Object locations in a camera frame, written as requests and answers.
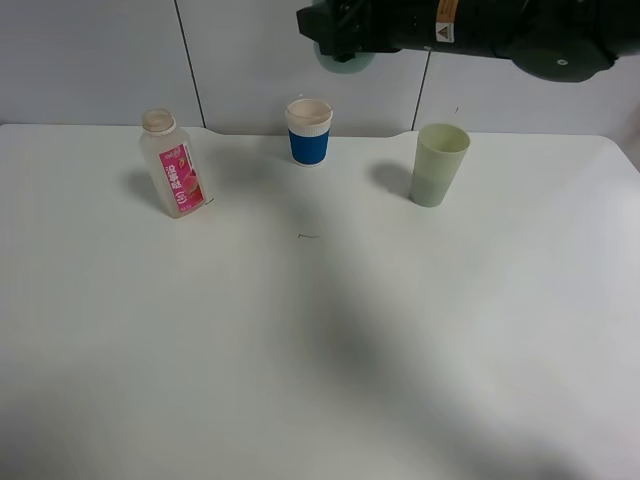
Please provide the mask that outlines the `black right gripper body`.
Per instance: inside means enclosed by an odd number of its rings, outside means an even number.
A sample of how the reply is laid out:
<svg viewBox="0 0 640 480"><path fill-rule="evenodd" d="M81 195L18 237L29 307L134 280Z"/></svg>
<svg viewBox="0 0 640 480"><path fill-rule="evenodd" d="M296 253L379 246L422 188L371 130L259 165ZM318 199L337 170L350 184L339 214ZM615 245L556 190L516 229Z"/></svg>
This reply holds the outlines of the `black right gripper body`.
<svg viewBox="0 0 640 480"><path fill-rule="evenodd" d="M520 17L518 1L366 1L359 10L363 46L374 53L401 50L499 55Z"/></svg>

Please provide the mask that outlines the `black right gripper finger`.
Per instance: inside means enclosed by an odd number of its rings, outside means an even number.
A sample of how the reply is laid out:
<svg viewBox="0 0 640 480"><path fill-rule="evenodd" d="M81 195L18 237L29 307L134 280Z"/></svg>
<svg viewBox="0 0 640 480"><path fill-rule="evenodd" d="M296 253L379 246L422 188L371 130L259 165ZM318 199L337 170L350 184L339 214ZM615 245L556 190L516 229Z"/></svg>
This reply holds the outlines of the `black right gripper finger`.
<svg viewBox="0 0 640 480"><path fill-rule="evenodd" d="M364 1L313 1L296 12L299 33L318 43L323 55L339 61L362 51Z"/></svg>

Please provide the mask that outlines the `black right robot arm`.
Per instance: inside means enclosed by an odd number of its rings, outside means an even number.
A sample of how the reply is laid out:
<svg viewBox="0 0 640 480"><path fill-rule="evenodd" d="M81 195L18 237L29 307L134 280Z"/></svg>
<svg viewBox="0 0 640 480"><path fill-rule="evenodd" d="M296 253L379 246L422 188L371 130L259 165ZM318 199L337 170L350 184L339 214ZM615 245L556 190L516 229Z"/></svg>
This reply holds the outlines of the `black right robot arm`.
<svg viewBox="0 0 640 480"><path fill-rule="evenodd" d="M536 78L581 83L639 52L636 1L320 1L296 13L322 55L433 51L511 61Z"/></svg>

